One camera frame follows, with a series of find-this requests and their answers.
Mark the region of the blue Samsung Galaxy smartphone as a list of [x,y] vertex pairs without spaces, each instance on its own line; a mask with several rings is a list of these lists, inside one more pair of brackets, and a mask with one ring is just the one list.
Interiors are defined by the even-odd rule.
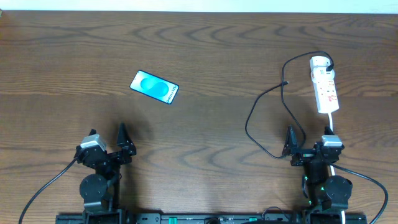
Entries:
[[139,70],[130,84],[130,89],[168,105],[172,104],[179,86],[151,73]]

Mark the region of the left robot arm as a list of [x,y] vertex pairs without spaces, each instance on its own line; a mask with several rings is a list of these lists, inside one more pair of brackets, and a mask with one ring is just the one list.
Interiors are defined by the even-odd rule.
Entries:
[[108,153],[106,143],[92,129],[77,145],[75,159],[79,164],[95,170],[80,184],[84,200],[84,223],[134,223],[134,215],[119,206],[121,166],[132,162],[136,147],[128,135],[126,125],[119,126],[116,145],[119,151]]

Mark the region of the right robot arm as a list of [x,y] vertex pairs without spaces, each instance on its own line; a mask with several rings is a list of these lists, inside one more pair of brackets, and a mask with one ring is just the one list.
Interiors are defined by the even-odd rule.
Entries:
[[301,149],[291,126],[287,128],[284,156],[292,166],[302,166],[303,194],[309,207],[302,211],[303,223],[344,223],[342,212],[348,209],[353,184],[350,180],[329,174],[329,167],[339,160],[344,149],[341,139],[327,126],[322,139],[311,149]]

